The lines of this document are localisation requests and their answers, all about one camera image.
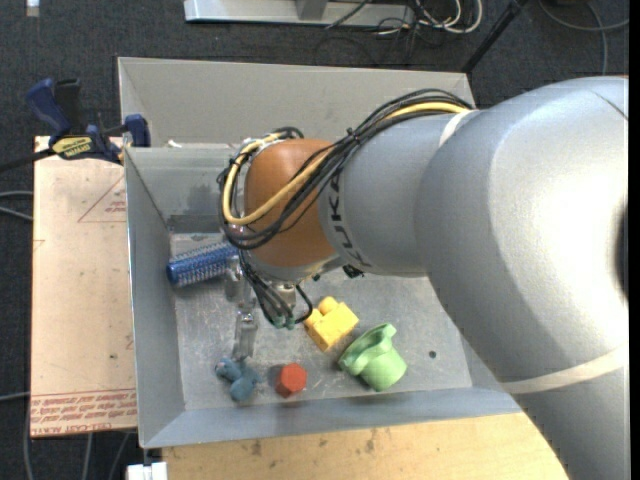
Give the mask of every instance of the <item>yellow cable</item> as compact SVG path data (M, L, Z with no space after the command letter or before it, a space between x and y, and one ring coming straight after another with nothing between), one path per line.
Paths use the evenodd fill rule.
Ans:
M401 108L396 110L395 112L389 114L386 119L391 119L396 116L404 115L409 112L417 112L420 110L435 110L447 113L458 114L460 112L464 112L468 110L465 107L461 107L459 105L454 105L452 103L446 102L431 102L431 103L417 103L415 105L410 105L405 108ZM277 139L278 136L273 134L267 136L262 142L273 142ZM264 217L269 211L273 209L273 207L278 204L285 196L291 193L291 190L298 184L304 183L307 179L311 177L314 171L320 166L324 157L331 151L328 150L324 154L319 155L316 160L310 163L300 174L298 174L295 178L292 178L289 183L287 183L284 187L282 187L278 192L276 192L270 199L268 199L265 203L262 204L259 208L253 211L250 215L246 215L245 217L236 217L231 213L231 187L233 186L233 181L236 178L238 171L240 170L240 166L244 164L248 159L248 154L254 149L259 148L262 145L260 141L252 142L245 148L240 151L240 155L238 155L239 165L233 164L229 171L229 175L227 176L227 181L224 186L224 191L222 194L222 213L224 215L224 219L229 224L235 224L237 226L244 226L247 224L251 224L252 222L257 221L258 219Z
M252 222L257 221L258 219L264 217L269 211L273 209L273 207L278 204L285 196L291 193L291 191L295 188L296 185L300 183L304 183L311 177L314 171L320 166L324 157L327 156L330 150L325 151L323 154L319 155L312 163L310 163L300 174L298 174L295 178L292 178L289 183L287 183L284 187L282 187L278 192L276 192L268 201L266 201L262 206L252 212L250 215L245 217L235 217L231 214L231 205L226 195L227 192L231 193L231 188L227 191L227 185L225 185L225 195L222 200L223 203L223 214L225 220L229 224L235 224L238 226L244 226L246 224L251 224Z
M409 112L416 112L419 110L436 110L436 111L439 110L441 112L459 114L460 112L464 112L465 110L468 110L468 109L465 107L461 107L459 105L454 105L453 103L445 103L445 102L417 103L415 105L411 105L409 107L396 110L395 112L389 114L385 119L391 119L393 117L401 116L403 114L408 114Z

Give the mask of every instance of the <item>cardboard sheet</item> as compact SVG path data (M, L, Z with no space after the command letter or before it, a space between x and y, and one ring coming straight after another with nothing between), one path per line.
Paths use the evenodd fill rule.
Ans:
M31 436L134 428L124 170L34 169Z

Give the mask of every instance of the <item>blue plastic object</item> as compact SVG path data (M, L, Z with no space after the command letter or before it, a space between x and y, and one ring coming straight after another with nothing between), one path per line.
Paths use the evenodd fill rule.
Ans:
M131 114L125 117L124 126L131 134L135 147L148 148L151 146L151 135L147 122L140 114Z
M61 82L58 89L66 88L68 94L69 86L64 84L65 82ZM77 97L79 82L74 82L74 84L76 89L74 96ZM54 133L49 139L49 148L61 158L65 160L95 158L116 164L122 162L122 150L109 140L106 133L103 135L97 126L88 125L82 135L69 134L72 124L56 101L54 83L51 78L41 80L34 85L27 92L26 100L34 115L53 128ZM73 97L72 100L72 103L79 104ZM133 145L136 147L151 145L147 122L140 114L127 116L122 126L110 131L130 132Z
M236 402L244 402L253 394L256 384L262 382L258 373L244 362L223 357L215 367L216 376L231 382L229 394Z
M27 105L40 121L55 130L57 136L64 135L71 129L71 123L56 103L51 78L45 78L29 89Z
M221 242L178 254L167 264L167 278L182 287L224 274L227 262L238 255L233 245Z

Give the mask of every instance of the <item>green toy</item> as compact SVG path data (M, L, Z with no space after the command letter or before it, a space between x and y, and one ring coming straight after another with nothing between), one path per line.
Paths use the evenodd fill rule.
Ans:
M407 363L391 343L396 332L391 324L378 325L367 331L340 356L340 368L351 375L359 375L376 391L391 387L407 371Z

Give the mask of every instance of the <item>metal stand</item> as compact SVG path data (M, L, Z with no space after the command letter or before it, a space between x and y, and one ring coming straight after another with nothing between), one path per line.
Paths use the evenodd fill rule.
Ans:
M359 2L330 0L185 0L187 22L252 22L330 25ZM405 5L366 4L345 25L374 27L388 18L410 19Z

